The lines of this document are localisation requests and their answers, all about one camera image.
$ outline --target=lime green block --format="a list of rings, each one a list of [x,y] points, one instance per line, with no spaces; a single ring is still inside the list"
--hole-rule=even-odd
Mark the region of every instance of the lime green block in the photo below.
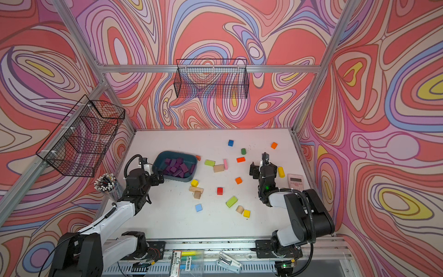
[[[228,206],[228,208],[230,208],[230,207],[232,207],[232,205],[234,205],[235,203],[237,203],[237,201],[238,201],[237,197],[233,196],[233,197],[231,197],[231,199],[229,199],[229,200],[226,202],[226,206]]]
[[[205,165],[214,166],[215,162],[213,160],[205,160]]]

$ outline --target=blue bin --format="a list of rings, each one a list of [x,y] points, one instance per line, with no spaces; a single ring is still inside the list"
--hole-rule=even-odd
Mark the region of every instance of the blue bin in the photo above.
[[[155,159],[154,166],[160,170],[164,170],[167,167],[167,164],[165,163],[165,160],[167,158],[169,158],[169,159],[183,158],[183,163],[189,169],[191,168],[191,166],[193,164],[195,164],[195,168],[194,168],[194,172],[192,172],[191,175],[189,175],[189,172],[187,172],[185,174],[185,178],[164,175],[165,179],[171,179],[171,180],[176,180],[176,181],[180,181],[180,182],[190,182],[193,179],[195,171],[197,170],[197,158],[194,155],[173,152],[173,151],[163,151]]]

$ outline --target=psychedelic wallpaper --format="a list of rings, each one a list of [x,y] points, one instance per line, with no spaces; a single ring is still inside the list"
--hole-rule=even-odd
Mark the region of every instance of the psychedelic wallpaper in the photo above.
[[[70,9],[103,64],[245,58],[318,65],[342,11],[334,0],[75,1]],[[176,99],[175,74],[111,73],[136,129],[292,127],[313,75],[254,73],[245,99]]]
[[[443,275],[443,3],[363,0],[297,134],[364,276]]]
[[[2,1],[0,26],[1,198],[97,79],[47,1]],[[131,135],[120,127],[97,174],[116,170]],[[92,221],[102,196],[91,182],[45,170],[0,228],[0,276],[37,276],[58,238]]]
[[[247,99],[177,98],[172,73],[108,73],[107,78],[136,129],[291,127],[314,75],[263,75],[261,88],[249,85]]]

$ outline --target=wire mesh basket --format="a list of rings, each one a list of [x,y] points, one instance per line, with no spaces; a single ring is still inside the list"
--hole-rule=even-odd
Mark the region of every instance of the wire mesh basket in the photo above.
[[[48,153],[37,155],[64,176],[94,177],[124,117],[119,106],[89,100]]]
[[[248,98],[246,59],[177,59],[177,98]]]

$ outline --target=blue block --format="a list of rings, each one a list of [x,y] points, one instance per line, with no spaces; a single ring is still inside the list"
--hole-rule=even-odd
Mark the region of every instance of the blue block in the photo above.
[[[196,210],[197,212],[202,211],[202,210],[203,210],[202,205],[201,205],[201,204],[197,204],[197,205],[195,205],[195,210]]]

